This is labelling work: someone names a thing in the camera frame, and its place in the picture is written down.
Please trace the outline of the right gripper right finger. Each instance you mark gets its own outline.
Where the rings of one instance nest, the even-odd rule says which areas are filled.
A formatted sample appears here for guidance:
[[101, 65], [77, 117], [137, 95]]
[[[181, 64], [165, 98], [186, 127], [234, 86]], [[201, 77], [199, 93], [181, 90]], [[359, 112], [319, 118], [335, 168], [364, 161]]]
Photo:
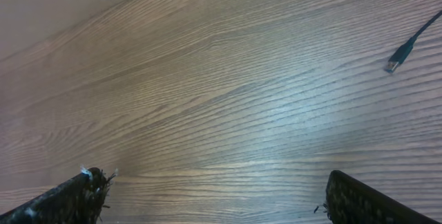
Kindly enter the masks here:
[[330, 173], [325, 193], [333, 224], [440, 224], [339, 170]]

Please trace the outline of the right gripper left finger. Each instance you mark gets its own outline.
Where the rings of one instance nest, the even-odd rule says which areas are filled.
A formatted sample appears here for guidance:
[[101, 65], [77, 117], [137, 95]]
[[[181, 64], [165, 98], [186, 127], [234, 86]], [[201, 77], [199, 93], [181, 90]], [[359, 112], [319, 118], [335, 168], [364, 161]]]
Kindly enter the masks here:
[[102, 169], [92, 167], [1, 215], [1, 224], [96, 224], [112, 185]]

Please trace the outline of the black usb cable thin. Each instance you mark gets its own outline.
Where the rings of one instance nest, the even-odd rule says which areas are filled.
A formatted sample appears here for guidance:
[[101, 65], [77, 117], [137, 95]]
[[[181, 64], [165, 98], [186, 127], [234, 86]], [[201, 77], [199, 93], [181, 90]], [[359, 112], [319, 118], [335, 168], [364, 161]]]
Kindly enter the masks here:
[[411, 36], [403, 45], [401, 45], [394, 54], [388, 59], [384, 70], [387, 73], [394, 73], [395, 70], [407, 59], [414, 48], [414, 43], [418, 37], [431, 26], [439, 17], [441, 11], [438, 11], [429, 21], [427, 21], [413, 36]]

